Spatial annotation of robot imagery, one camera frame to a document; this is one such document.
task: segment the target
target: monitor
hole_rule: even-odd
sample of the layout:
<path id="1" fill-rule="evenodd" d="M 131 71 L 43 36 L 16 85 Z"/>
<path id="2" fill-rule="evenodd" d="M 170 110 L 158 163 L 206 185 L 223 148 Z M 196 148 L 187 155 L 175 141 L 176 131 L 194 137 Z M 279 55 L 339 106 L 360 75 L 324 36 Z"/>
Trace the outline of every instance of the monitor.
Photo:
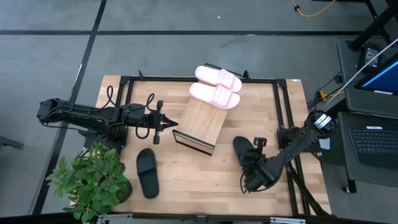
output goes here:
<path id="1" fill-rule="evenodd" d="M 386 61 L 382 69 L 360 80 L 355 87 L 375 93 L 398 95 L 398 53 Z"/>

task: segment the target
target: pink slipper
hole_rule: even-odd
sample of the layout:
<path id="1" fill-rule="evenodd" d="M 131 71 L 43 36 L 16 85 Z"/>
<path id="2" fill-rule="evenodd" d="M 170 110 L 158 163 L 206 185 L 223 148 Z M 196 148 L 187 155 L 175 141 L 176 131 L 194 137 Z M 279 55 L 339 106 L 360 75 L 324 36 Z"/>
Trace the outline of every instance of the pink slipper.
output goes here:
<path id="1" fill-rule="evenodd" d="M 199 66 L 195 71 L 195 76 L 200 81 L 209 83 L 213 86 L 222 85 L 234 93 L 237 93 L 242 89 L 242 82 L 240 79 L 225 69 L 217 70 L 205 66 Z"/>
<path id="2" fill-rule="evenodd" d="M 201 83 L 194 83 L 191 85 L 189 92 L 194 98 L 223 110 L 234 108 L 241 100 L 238 94 L 233 93 L 231 90 L 221 85 L 214 87 Z"/>

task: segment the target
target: plant pot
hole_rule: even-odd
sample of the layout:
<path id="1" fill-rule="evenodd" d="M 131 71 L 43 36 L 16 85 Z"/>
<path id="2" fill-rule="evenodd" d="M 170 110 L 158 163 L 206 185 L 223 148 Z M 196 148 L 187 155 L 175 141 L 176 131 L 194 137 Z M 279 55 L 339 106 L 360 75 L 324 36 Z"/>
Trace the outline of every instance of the plant pot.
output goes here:
<path id="1" fill-rule="evenodd" d="M 126 189 L 127 190 L 125 192 L 123 192 L 122 190 L 119 190 L 120 194 L 117 194 L 117 197 L 119 199 L 119 203 L 125 202 L 131 196 L 131 194 L 132 194 L 132 186 L 131 186 L 130 181 L 128 181 L 126 183 Z"/>

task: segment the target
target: wooden tabletop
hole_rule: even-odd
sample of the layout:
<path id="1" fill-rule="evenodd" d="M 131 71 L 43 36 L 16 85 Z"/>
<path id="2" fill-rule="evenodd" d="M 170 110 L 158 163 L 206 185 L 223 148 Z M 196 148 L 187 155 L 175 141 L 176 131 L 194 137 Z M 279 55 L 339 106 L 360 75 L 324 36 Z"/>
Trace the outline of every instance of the wooden tabletop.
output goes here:
<path id="1" fill-rule="evenodd" d="M 106 75 L 103 78 L 96 106 L 107 102 L 106 87 L 114 87 L 116 100 L 120 76 Z M 147 97 L 155 93 L 150 108 L 158 100 L 164 101 L 163 113 L 179 122 L 189 100 L 189 82 L 135 81 L 131 102 L 145 104 Z M 287 80 L 287 89 L 296 126 L 302 126 L 308 115 L 303 87 L 300 80 Z M 160 144 L 153 145 L 153 131 L 147 139 L 138 139 L 134 128 L 129 128 L 126 147 L 121 162 L 125 163 L 124 175 L 130 180 L 133 193 L 124 203 L 113 208 L 114 212 L 171 213 L 171 214 L 212 214 L 212 215 L 292 215 L 286 174 L 278 183 L 264 192 L 242 194 L 239 178 L 242 170 L 232 147 L 235 136 L 244 136 L 250 141 L 254 137 L 265 137 L 267 146 L 263 149 L 267 157 L 276 155 L 278 150 L 276 129 L 278 128 L 274 92 L 271 84 L 244 83 L 238 93 L 241 102 L 228 111 L 212 156 L 194 151 L 174 141 L 172 128 L 160 134 Z M 281 105 L 284 122 L 282 91 Z M 139 129 L 144 135 L 146 129 Z M 155 152 L 160 193 L 155 199 L 146 199 L 142 194 L 137 176 L 136 158 L 145 148 Z M 327 212 L 330 212 L 322 170 L 318 160 L 311 154 L 302 153 L 305 183 L 309 191 Z M 296 186 L 298 208 L 302 202 Z"/>

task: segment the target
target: black slide sandal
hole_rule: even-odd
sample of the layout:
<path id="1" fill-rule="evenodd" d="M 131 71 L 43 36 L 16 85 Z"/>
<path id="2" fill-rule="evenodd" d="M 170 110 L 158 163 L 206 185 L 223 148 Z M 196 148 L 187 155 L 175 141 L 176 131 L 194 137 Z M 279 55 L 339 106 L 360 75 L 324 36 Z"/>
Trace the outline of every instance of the black slide sandal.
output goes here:
<path id="1" fill-rule="evenodd" d="M 137 174 L 145 198 L 156 198 L 159 194 L 156 158 L 152 149 L 143 149 L 137 156 Z"/>

